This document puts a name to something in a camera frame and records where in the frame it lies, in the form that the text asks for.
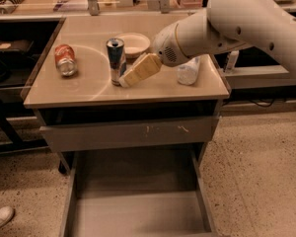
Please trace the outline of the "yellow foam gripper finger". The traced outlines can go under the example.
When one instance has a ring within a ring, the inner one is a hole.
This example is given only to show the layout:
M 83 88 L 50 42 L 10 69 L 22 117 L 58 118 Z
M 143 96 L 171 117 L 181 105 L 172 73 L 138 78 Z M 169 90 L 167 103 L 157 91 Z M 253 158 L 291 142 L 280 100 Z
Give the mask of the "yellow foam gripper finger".
M 155 53 L 141 54 L 132 66 L 118 79 L 121 87 L 127 88 L 143 81 L 161 70 L 162 62 Z

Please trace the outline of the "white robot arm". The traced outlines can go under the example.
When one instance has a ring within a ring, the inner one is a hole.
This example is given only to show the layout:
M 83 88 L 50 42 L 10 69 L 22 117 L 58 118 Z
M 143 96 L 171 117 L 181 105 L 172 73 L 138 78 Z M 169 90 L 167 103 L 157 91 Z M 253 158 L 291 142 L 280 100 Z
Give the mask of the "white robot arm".
M 155 35 L 153 51 L 143 53 L 119 82 L 130 87 L 202 54 L 254 46 L 296 79 L 296 18 L 273 0 L 208 0 L 207 7 Z

